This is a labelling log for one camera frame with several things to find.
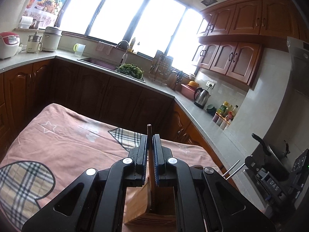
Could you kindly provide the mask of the dish drying rack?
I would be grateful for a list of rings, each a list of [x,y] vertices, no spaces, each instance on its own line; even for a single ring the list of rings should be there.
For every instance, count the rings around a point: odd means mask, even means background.
[[[149,78],[152,82],[167,86],[173,74],[177,70],[172,67],[173,57],[166,56],[160,50],[157,50],[152,65],[149,70]]]

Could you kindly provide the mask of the black wok with lid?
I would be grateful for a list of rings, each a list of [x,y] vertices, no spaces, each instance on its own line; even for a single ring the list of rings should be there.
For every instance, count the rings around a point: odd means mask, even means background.
[[[287,158],[287,155],[290,153],[289,144],[284,140],[285,151],[281,151],[271,144],[266,145],[263,139],[258,135],[252,133],[251,136],[254,140],[258,141],[262,147],[264,153],[264,163],[262,167],[270,172],[279,182],[286,181],[290,173],[281,161]]]

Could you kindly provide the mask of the pink dish cloth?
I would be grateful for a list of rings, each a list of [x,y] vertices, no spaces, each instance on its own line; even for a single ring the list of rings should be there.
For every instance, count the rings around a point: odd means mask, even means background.
[[[99,41],[96,46],[96,51],[105,53],[106,55],[110,55],[110,52],[113,48],[113,45]]]

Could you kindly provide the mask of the red dotted wooden chopstick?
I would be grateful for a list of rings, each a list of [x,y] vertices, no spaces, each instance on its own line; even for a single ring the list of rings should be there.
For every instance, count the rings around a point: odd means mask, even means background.
[[[154,152],[153,152],[153,138],[152,138],[152,126],[147,125],[147,146],[148,146],[148,165],[149,165],[149,185],[151,195],[151,209],[155,208],[155,169],[154,169]]]

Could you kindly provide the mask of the upper wooden wall cabinets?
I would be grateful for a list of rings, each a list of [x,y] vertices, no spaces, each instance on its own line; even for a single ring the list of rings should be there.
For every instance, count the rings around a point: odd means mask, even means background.
[[[287,51],[288,37],[308,41],[308,19],[292,0],[226,0],[201,11],[198,69],[252,86],[264,48]]]

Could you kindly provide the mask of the large white rice cooker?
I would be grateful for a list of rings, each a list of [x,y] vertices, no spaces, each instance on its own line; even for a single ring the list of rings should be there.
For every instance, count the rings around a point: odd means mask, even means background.
[[[42,37],[42,50],[45,52],[55,52],[58,48],[62,30],[56,27],[46,27]]]

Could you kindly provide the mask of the lower wooden base cabinets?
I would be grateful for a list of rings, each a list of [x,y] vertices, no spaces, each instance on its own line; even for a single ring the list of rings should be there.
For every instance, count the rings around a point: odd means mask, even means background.
[[[44,107],[60,104],[79,114],[139,133],[146,125],[163,139],[198,145],[221,172],[226,168],[197,123],[175,98],[58,58],[1,69],[1,155]]]

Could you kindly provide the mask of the wooden utensil holder box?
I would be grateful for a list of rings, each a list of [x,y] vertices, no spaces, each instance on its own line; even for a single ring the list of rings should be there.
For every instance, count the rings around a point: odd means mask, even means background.
[[[205,231],[192,169],[181,160],[154,166],[155,208],[151,209],[149,177],[146,185],[128,201],[126,225],[160,227],[177,231]]]

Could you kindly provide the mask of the pink bedsheet table cover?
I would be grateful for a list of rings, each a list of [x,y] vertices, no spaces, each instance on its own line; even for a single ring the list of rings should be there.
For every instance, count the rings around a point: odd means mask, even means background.
[[[1,231],[21,231],[85,170],[128,157],[141,135],[50,104],[17,136],[1,161]]]

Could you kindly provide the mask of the pink plastic container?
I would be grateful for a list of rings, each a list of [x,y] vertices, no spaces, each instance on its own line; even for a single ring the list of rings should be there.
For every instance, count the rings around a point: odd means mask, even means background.
[[[181,94],[190,100],[194,100],[194,93],[197,87],[186,84],[181,84]]]

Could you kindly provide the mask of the yellow dish soap bottle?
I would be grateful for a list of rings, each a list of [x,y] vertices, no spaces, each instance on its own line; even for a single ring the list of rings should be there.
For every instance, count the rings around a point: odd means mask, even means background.
[[[136,38],[134,37],[134,38],[131,40],[130,44],[129,44],[129,49],[128,49],[129,52],[132,52],[132,51],[133,51],[133,47],[134,47],[135,41],[136,41]]]

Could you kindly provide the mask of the green vegetables in sink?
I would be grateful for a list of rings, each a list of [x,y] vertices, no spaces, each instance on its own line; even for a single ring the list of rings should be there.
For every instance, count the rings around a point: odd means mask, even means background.
[[[141,70],[135,64],[129,64],[129,63],[122,64],[116,69],[116,71],[121,74],[136,78],[138,80],[141,80],[143,78],[143,70]]]

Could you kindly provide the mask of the kitchen window frame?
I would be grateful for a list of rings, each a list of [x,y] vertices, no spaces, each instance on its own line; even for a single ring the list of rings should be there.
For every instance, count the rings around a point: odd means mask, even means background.
[[[201,24],[197,10],[176,0],[70,0],[58,20],[65,32],[134,43],[133,50],[150,59],[162,51],[186,74],[195,71]]]

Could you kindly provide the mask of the tropical fruit poster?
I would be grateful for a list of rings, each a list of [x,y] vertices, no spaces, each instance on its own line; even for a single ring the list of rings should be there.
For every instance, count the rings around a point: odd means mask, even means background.
[[[39,29],[54,26],[66,0],[29,0],[23,16],[39,21]]]

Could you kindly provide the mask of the knife block with knives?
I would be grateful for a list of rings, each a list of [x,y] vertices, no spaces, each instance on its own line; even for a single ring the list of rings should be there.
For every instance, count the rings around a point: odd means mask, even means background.
[[[172,71],[170,77],[169,77],[169,87],[173,91],[175,91],[176,87],[179,83],[183,80],[183,71]]]

